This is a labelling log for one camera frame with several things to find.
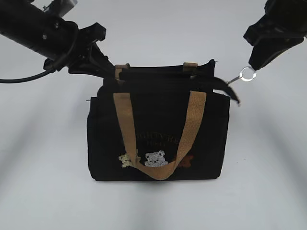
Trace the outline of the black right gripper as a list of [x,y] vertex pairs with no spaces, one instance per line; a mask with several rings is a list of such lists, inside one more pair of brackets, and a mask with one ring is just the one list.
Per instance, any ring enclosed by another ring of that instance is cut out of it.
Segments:
[[243,37],[254,46],[249,65],[256,71],[260,70],[290,49],[286,43],[297,45],[304,41],[305,10],[266,11],[264,16],[248,27]]

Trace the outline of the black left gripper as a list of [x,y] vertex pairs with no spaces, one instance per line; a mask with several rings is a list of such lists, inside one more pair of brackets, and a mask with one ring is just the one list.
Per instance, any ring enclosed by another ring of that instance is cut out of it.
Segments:
[[112,64],[97,45],[106,37],[106,28],[99,23],[80,29],[74,36],[72,50],[66,53],[65,58],[58,60],[46,59],[43,69],[54,68],[60,71],[68,68],[70,74],[90,74],[95,77],[115,79],[119,84],[121,72],[126,68],[125,64]]

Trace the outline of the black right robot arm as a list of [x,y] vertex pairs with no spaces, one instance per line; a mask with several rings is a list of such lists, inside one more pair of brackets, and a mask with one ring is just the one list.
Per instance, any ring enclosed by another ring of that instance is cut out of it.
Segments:
[[267,66],[307,36],[305,0],[268,0],[264,10],[243,36],[253,47],[248,63],[254,70]]

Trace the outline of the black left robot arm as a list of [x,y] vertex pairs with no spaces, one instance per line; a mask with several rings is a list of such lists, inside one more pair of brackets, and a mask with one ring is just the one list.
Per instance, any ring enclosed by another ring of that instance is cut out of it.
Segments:
[[34,81],[64,67],[70,74],[119,79],[120,68],[96,44],[105,39],[106,28],[94,23],[80,29],[76,22],[63,19],[76,4],[75,0],[54,0],[41,10],[31,0],[0,2],[0,34],[46,57],[42,73],[2,79],[2,84]]

